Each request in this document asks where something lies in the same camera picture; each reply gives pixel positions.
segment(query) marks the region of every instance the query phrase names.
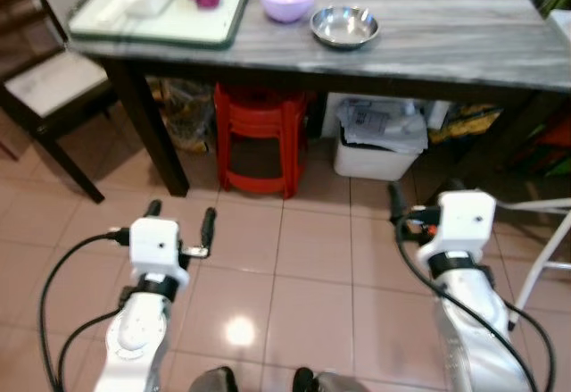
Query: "white trash bin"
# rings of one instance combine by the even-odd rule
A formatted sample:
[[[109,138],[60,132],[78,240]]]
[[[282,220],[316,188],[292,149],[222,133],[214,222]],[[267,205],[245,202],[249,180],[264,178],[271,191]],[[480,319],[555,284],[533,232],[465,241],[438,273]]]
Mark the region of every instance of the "white trash bin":
[[[340,128],[334,168],[352,178],[399,180],[417,158],[418,154],[399,154],[380,146],[349,144]]]

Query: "dark wooden chair frame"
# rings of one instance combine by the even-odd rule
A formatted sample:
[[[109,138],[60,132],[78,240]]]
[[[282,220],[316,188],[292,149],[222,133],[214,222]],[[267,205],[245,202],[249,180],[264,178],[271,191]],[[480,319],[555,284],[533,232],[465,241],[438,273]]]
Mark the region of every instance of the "dark wooden chair frame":
[[[5,6],[15,1],[18,0],[0,0],[0,6]],[[104,200],[103,194],[65,153],[62,147],[57,143],[57,140],[72,132],[79,125],[98,113],[104,113],[109,117],[107,112],[108,107],[118,99],[112,84],[106,80],[45,117],[41,117],[32,111],[20,99],[10,93],[4,84],[8,79],[37,66],[65,50],[63,43],[67,40],[67,35],[62,25],[57,20],[47,0],[40,0],[40,2],[42,4],[41,10],[26,13],[23,16],[16,17],[13,21],[9,21],[8,24],[0,25],[0,35],[15,31],[36,21],[49,20],[58,32],[62,43],[55,49],[33,57],[23,65],[18,66],[16,69],[2,76],[2,85],[0,85],[0,107],[70,174],[73,180],[94,202],[101,203]]]

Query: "red plastic stool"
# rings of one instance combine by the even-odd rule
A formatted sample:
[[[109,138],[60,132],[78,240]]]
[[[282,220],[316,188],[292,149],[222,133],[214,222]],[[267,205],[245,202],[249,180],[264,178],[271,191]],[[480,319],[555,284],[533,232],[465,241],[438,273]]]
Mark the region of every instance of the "red plastic stool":
[[[240,88],[218,84],[214,93],[218,126],[218,170],[220,185],[253,193],[283,191],[293,196],[303,171],[300,143],[307,150],[303,117],[307,107],[304,93],[278,93],[266,88]],[[282,176],[251,178],[230,170],[232,134],[248,138],[279,140]]]

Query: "newspaper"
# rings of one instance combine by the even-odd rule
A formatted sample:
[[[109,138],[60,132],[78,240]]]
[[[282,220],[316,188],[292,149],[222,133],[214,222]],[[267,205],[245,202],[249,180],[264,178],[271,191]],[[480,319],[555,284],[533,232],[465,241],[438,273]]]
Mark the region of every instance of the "newspaper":
[[[349,143],[381,146],[401,154],[428,148],[426,123],[408,99],[345,99],[337,117]]]

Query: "silver robot arm casing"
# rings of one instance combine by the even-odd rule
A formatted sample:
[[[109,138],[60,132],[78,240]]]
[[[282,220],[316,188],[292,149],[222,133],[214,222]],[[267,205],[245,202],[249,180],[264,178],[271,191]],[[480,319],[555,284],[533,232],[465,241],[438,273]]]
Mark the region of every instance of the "silver robot arm casing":
[[[129,257],[133,277],[179,289],[189,282],[178,264],[176,221],[140,218],[130,227]],[[159,369],[169,347],[171,301],[160,293],[135,292],[107,330],[107,359],[95,392],[157,392]]]
[[[491,236],[495,200],[481,191],[453,191],[439,197],[441,219],[434,239],[417,253],[428,268],[437,254],[450,258],[482,260]],[[508,311],[477,268],[442,272],[435,285],[478,313],[508,338]],[[525,375],[512,354],[468,313],[440,298],[436,320],[447,346],[447,369],[455,392],[527,392]]]
[[[484,273],[452,270],[436,281],[449,294],[480,314],[508,339],[508,313]],[[448,300],[440,299],[435,318],[447,346],[446,368],[455,392],[527,392],[516,359],[475,319]]]

